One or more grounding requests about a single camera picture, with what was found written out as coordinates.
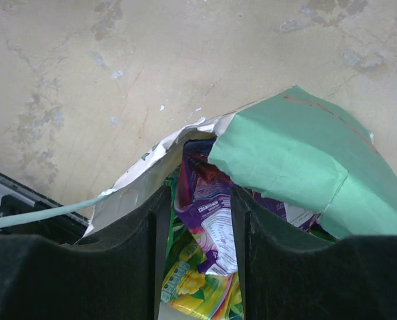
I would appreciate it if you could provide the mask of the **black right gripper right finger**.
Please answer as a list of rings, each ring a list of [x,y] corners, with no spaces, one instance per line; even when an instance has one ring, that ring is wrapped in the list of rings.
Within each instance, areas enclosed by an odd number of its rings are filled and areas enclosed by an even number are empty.
[[[246,319],[397,319],[397,235],[335,243],[231,192]]]

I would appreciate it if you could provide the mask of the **yellow green snack packet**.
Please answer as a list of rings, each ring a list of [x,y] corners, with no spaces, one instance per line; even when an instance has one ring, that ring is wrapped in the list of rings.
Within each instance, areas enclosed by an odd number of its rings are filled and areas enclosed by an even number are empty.
[[[197,319],[243,319],[238,272],[228,276],[200,273],[197,266],[205,254],[176,213],[173,228],[161,301]]]

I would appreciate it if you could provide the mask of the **green paper bag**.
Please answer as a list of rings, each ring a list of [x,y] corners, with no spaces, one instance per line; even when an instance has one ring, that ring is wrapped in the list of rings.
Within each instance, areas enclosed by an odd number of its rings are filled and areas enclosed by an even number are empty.
[[[180,164],[184,142],[200,133],[216,136],[208,161],[234,183],[317,213],[333,236],[397,235],[397,176],[371,132],[297,86],[172,133],[94,199],[1,217],[0,229],[93,207],[94,233],[148,199]]]

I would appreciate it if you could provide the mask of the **purple snack packet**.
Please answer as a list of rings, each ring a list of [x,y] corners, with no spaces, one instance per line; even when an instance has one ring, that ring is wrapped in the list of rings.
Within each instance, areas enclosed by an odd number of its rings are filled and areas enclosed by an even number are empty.
[[[205,254],[197,270],[228,276],[238,271],[230,196],[234,183],[208,163],[215,141],[188,140],[183,145],[174,209]]]

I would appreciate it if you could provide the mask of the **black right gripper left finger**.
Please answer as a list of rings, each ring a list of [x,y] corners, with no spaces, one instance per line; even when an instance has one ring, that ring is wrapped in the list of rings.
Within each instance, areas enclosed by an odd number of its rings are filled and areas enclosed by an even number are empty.
[[[73,245],[0,235],[0,319],[157,319],[171,191]]]

